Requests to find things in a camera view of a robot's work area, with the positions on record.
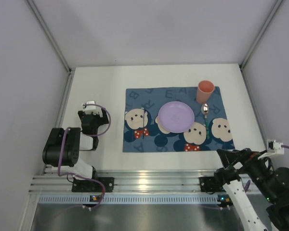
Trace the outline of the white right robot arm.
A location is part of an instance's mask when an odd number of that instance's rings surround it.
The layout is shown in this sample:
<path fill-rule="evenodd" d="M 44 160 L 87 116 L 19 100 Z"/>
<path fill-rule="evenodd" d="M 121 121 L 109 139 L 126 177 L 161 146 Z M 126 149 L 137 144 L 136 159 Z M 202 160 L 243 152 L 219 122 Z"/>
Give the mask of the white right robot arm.
<path fill-rule="evenodd" d="M 241 218 L 243 227 L 249 231 L 265 231 L 266 226 L 258 220 L 253 206 L 241 183 L 241 175 L 247 174 L 262 196 L 270 203 L 266 212 L 273 226 L 279 231 L 289 231 L 289 168 L 271 170 L 265 162 L 267 151 L 218 149 L 222 168 L 214 177 L 230 196 Z"/>

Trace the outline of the purple plastic plate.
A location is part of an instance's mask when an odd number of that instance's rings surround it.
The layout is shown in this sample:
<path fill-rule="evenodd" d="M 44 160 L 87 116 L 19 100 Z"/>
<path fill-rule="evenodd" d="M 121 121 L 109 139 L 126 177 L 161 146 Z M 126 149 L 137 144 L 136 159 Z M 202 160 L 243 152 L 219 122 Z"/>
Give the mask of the purple plastic plate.
<path fill-rule="evenodd" d="M 188 131 L 195 121 L 195 114 L 190 106 L 180 101 L 164 104 L 158 112 L 158 120 L 163 128 L 171 133 Z"/>

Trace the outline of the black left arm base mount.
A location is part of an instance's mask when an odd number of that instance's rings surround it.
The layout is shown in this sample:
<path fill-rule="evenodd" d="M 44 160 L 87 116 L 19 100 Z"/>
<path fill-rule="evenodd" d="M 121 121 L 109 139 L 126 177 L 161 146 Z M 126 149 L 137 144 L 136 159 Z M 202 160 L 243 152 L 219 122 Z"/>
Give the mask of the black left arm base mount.
<path fill-rule="evenodd" d="M 105 192 L 111 193 L 114 189 L 114 178 L 113 177 L 99 177 L 100 181 L 104 187 Z M 73 193 L 102 193 L 103 188 L 100 184 L 89 181 L 89 180 L 73 180 L 72 190 Z"/>

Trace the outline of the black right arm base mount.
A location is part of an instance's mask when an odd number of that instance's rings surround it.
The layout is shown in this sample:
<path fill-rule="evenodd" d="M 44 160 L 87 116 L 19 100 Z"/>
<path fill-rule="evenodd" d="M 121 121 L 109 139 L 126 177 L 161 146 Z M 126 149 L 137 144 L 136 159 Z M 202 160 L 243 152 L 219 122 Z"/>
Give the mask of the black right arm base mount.
<path fill-rule="evenodd" d="M 224 192 L 223 187 L 214 177 L 199 177 L 200 190 L 203 193 L 214 194 Z"/>

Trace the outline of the metal spoon green handle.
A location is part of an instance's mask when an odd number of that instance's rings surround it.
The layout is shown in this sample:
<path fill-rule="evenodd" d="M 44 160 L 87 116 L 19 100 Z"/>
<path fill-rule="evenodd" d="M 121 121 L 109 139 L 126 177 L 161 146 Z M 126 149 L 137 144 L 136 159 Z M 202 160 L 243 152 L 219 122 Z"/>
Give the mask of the metal spoon green handle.
<path fill-rule="evenodd" d="M 206 137 L 207 137 L 207 139 L 209 139 L 210 138 L 209 123 L 208 123 L 209 107 L 206 103 L 202 104 L 201 112 L 204 115 L 205 127 L 206 127 Z"/>

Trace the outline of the pink plastic cup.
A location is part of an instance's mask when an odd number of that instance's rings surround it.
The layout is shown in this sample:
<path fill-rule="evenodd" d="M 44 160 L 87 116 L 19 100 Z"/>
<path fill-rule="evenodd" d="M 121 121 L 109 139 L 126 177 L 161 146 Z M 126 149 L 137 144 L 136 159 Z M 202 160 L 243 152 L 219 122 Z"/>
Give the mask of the pink plastic cup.
<path fill-rule="evenodd" d="M 199 104 L 206 103 L 210 98 L 211 94 L 214 92 L 215 86 L 212 82 L 208 80 L 203 80 L 199 82 L 197 87 L 196 101 Z"/>

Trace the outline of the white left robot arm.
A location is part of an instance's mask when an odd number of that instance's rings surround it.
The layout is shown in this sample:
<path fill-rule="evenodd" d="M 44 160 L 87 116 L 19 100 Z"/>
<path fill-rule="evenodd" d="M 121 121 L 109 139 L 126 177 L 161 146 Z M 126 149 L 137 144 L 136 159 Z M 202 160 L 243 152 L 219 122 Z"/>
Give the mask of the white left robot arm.
<path fill-rule="evenodd" d="M 99 127 L 107 125 L 110 128 L 111 117 L 109 112 L 98 105 L 85 105 L 78 111 L 81 127 L 52 128 L 42 152 L 44 164 L 51 165 L 58 176 L 73 175 L 81 180 L 98 180 L 94 166 L 87 164 L 79 156 L 81 151 L 95 151 L 99 144 Z"/>

